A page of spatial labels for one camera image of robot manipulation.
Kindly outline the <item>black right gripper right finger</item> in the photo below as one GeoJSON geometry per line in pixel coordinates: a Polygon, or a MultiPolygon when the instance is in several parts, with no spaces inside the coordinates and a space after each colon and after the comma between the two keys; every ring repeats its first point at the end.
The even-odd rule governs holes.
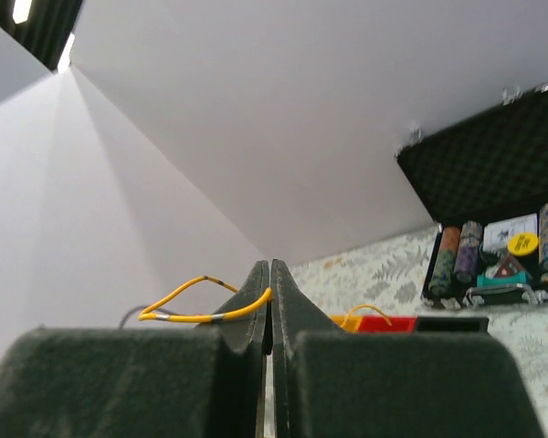
{"type": "Polygon", "coordinates": [[[279,437],[541,437],[511,353],[486,318],[421,317],[352,334],[271,267],[279,437]]]}

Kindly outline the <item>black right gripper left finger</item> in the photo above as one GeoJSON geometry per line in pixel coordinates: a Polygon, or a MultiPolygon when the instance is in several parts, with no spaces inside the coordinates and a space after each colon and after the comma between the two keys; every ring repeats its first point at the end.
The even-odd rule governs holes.
{"type": "Polygon", "coordinates": [[[195,328],[36,328],[0,360],[0,437],[259,437],[269,310],[195,328]]]}

